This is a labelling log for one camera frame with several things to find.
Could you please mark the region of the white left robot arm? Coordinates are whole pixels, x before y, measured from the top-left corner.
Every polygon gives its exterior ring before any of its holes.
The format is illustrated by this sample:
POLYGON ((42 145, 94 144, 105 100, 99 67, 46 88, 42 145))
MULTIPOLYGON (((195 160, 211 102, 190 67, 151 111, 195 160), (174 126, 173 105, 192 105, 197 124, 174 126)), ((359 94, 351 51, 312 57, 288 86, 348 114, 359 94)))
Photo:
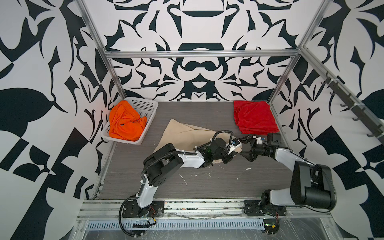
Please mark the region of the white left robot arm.
POLYGON ((227 143, 222 138, 194 148, 194 151, 178 150, 173 144, 167 144, 154 152, 144 161, 141 172, 141 187, 136 194, 137 204, 141 209, 150 206, 158 187, 164 184, 180 168, 206 168, 216 160, 230 162, 238 153, 242 143, 238 139, 230 139, 227 143))

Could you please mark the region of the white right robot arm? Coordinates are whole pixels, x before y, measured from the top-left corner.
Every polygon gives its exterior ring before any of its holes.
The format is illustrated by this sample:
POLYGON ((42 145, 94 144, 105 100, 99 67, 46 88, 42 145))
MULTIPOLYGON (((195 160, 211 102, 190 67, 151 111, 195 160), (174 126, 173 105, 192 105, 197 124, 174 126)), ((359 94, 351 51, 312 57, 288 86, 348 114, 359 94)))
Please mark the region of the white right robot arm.
POLYGON ((241 155, 253 162, 259 156, 270 157, 292 171, 290 187, 281 190, 266 190, 260 205, 271 207, 305 207, 315 212, 327 213, 337 204, 336 188, 331 169, 314 164, 282 145, 276 134, 266 138, 246 136, 239 141, 250 146, 241 155))

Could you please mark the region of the beige shorts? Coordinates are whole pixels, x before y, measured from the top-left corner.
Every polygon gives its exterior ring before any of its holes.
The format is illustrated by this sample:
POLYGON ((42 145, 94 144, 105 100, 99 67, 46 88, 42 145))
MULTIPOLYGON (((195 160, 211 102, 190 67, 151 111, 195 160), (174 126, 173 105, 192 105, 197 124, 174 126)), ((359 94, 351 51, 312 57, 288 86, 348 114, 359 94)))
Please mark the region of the beige shorts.
MULTIPOLYGON (((230 133, 227 132, 228 131, 226 131, 225 133, 219 133, 215 139, 221 138, 226 141, 227 144, 231 143, 231 141, 229 141, 230 133)), ((167 125, 160 140, 160 143, 155 149, 155 152, 166 144, 172 144, 174 148, 180 151, 185 150, 187 152, 193 152, 195 147, 199 147, 209 142, 213 138, 215 133, 216 132, 212 130, 204 129, 193 125, 182 124, 172 119, 167 125)), ((236 155, 242 150, 242 144, 235 137, 232 137, 232 141, 237 141, 239 143, 233 151, 236 155)), ((208 163, 203 164, 200 168, 205 168, 207 166, 210 166, 211 164, 217 164, 221 162, 221 159, 212 161, 208 160, 208 163)))

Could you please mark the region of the red shorts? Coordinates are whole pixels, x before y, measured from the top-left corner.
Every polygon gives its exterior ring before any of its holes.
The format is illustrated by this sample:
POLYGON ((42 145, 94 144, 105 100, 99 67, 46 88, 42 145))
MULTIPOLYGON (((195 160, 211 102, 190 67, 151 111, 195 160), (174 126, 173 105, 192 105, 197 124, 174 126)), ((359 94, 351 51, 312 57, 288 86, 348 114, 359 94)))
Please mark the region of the red shorts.
POLYGON ((234 101, 234 119, 242 134, 267 135, 279 128, 267 102, 234 101))

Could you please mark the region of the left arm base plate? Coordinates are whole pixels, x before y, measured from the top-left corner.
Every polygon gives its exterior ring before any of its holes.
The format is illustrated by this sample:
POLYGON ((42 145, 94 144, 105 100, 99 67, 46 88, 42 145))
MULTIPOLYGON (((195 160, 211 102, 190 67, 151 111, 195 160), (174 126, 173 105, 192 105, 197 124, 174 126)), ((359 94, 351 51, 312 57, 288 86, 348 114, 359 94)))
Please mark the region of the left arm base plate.
POLYGON ((138 205, 137 200, 128 201, 123 206, 122 217, 123 218, 155 218, 164 213, 165 202, 153 201, 149 206, 141 208, 138 205))

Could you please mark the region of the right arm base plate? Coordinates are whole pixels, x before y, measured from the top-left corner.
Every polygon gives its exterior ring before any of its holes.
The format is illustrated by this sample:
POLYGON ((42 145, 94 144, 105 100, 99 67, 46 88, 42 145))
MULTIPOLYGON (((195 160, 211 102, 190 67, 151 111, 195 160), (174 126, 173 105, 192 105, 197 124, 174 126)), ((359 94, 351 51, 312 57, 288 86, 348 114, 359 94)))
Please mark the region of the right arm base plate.
POLYGON ((263 200, 245 200, 244 204, 244 214, 248 217, 286 215, 286 207, 266 204, 263 200))

